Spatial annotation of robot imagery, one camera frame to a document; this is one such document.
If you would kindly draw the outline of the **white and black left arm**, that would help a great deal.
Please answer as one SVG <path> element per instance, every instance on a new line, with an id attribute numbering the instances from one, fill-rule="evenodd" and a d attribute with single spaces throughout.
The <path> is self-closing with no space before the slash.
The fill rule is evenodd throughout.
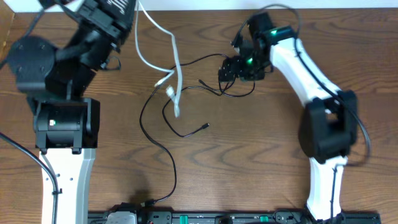
<path id="1" fill-rule="evenodd" d="M 58 5 L 78 25 L 60 48 L 26 32 L 5 59 L 33 114 L 33 160 L 42 168 L 42 223 L 87 223 L 100 103 L 84 97 L 99 71 L 109 71 L 132 29 L 135 1 L 85 0 Z"/>

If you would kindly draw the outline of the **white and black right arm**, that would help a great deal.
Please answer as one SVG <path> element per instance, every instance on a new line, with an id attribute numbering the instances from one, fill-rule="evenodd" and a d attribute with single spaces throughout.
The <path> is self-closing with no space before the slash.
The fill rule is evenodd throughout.
<path id="1" fill-rule="evenodd" d="M 283 74 L 303 106 L 298 140 L 310 161 L 306 208 L 313 221 L 339 223 L 343 169 L 357 138 L 351 117 L 357 109 L 356 96 L 327 79 L 304 49 L 298 30 L 276 27 L 266 12 L 251 16 L 244 25 L 251 40 L 237 32 L 231 42 L 237 55 L 223 61 L 218 81 L 259 81 L 267 67 Z"/>

